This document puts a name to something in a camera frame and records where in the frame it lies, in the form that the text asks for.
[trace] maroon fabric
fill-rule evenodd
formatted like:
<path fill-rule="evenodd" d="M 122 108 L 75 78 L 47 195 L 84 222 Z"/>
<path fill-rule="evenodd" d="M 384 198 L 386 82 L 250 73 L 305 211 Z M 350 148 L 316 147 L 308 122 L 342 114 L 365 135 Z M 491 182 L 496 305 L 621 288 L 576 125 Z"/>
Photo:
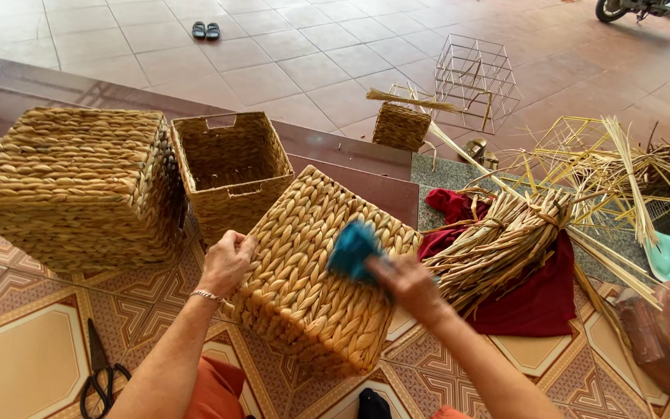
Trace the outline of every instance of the maroon fabric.
<path fill-rule="evenodd" d="M 472 218 L 472 212 L 468 209 L 472 200 L 446 189 L 431 191 L 426 197 L 426 203 L 443 211 L 447 224 L 457 222 L 462 217 Z M 477 215 L 482 218 L 488 208 L 483 207 L 482 216 L 479 203 L 477 208 Z M 465 229 L 466 226 L 460 226 L 457 230 L 461 231 L 453 239 Z M 424 255 L 440 252 L 453 243 L 451 234 L 439 233 L 443 231 L 425 235 L 418 251 L 421 260 L 427 257 Z M 478 333 L 535 338 L 572 334 L 568 320 L 575 318 L 572 289 L 574 259 L 572 244 L 565 230 L 558 233 L 548 251 L 554 251 L 553 255 L 524 284 L 499 300 L 504 291 L 497 291 L 480 303 L 477 315 L 467 319 Z M 529 269 L 522 271 L 508 286 L 520 282 L 528 272 Z"/>
<path fill-rule="evenodd" d="M 426 204 L 441 211 L 446 217 L 446 224 L 460 220 L 470 220 L 472 215 L 472 199 L 448 189 L 433 189 L 426 196 Z M 477 218 L 482 219 L 488 213 L 489 205 L 477 202 Z M 418 248 L 418 260 L 426 259 L 448 248 L 459 235 L 467 230 L 466 225 L 429 233 L 423 236 L 423 243 Z"/>

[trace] wicker storage basket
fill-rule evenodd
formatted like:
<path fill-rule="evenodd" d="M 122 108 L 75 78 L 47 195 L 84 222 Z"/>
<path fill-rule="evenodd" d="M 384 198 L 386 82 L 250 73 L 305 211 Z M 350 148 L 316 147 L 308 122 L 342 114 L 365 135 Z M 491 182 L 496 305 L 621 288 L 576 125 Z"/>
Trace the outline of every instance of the wicker storage basket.
<path fill-rule="evenodd" d="M 222 116 L 235 116 L 234 124 L 209 127 Z M 230 229 L 247 234 L 293 180 L 291 163 L 264 112 L 173 119 L 172 141 L 207 244 Z"/>
<path fill-rule="evenodd" d="M 417 152 L 430 126 L 430 115 L 384 102 L 371 142 Z"/>
<path fill-rule="evenodd" d="M 0 235 L 55 272 L 174 259 L 184 204 L 161 112 L 37 107 L 0 142 Z"/>
<path fill-rule="evenodd" d="M 276 350 L 318 371 L 365 374 L 379 361 L 392 321 L 384 292 L 325 271 L 347 222 L 376 228 L 390 255 L 415 253 L 420 234 L 308 166 L 250 234 L 256 256 L 226 313 Z"/>

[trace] black sandal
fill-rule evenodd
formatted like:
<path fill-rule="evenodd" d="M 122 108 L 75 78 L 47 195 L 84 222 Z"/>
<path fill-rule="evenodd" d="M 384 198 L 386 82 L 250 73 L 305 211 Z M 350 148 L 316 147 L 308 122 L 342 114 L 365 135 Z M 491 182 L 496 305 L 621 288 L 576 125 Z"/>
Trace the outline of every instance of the black sandal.
<path fill-rule="evenodd" d="M 209 27 L 205 30 L 205 38 L 209 41 L 215 41 L 221 36 L 219 25 L 216 23 L 209 23 Z"/>
<path fill-rule="evenodd" d="M 203 22 L 193 23 L 193 30 L 191 31 L 191 33 L 193 34 L 193 38 L 197 38 L 199 40 L 204 40 L 205 39 L 205 24 L 203 24 Z"/>

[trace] black scissors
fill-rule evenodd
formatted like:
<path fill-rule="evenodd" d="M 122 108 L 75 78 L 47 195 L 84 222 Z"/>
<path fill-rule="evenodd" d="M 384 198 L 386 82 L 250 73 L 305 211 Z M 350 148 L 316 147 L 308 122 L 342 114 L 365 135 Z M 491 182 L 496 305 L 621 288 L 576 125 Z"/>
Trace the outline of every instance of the black scissors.
<path fill-rule="evenodd" d="M 116 363 L 112 367 L 107 362 L 107 355 L 105 354 L 105 348 L 103 348 L 102 343 L 100 342 L 100 336 L 98 335 L 98 330 L 95 328 L 95 324 L 92 323 L 92 319 L 87 319 L 87 329 L 89 331 L 89 356 L 91 359 L 92 366 L 92 375 L 87 377 L 87 381 L 82 387 L 82 396 L 79 398 L 79 410 L 82 413 L 84 419 L 101 419 L 107 412 L 110 410 L 113 404 L 112 400 L 112 378 L 113 378 L 113 368 L 120 371 L 126 379 L 131 379 L 131 373 L 128 370 Z M 100 372 L 105 370 L 107 372 L 107 388 L 103 389 L 98 383 L 98 376 Z M 89 388 L 92 387 L 95 389 L 95 392 L 102 400 L 103 409 L 102 413 L 97 417 L 90 417 L 87 414 L 87 407 L 85 406 L 87 400 L 87 392 Z"/>

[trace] silver bracelet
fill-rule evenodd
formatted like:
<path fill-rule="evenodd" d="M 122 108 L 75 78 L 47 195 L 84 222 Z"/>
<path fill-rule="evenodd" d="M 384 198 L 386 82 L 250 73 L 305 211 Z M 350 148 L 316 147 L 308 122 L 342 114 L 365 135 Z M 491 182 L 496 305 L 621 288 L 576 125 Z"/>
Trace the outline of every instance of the silver bracelet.
<path fill-rule="evenodd" d="M 191 292 L 191 295 L 200 295 L 201 297 L 206 297 L 209 300 L 216 301 L 217 303 L 221 303 L 221 300 L 224 299 L 224 297 L 219 297 L 218 295 L 216 295 L 212 292 L 203 291 L 201 289 L 197 289 L 197 290 Z"/>

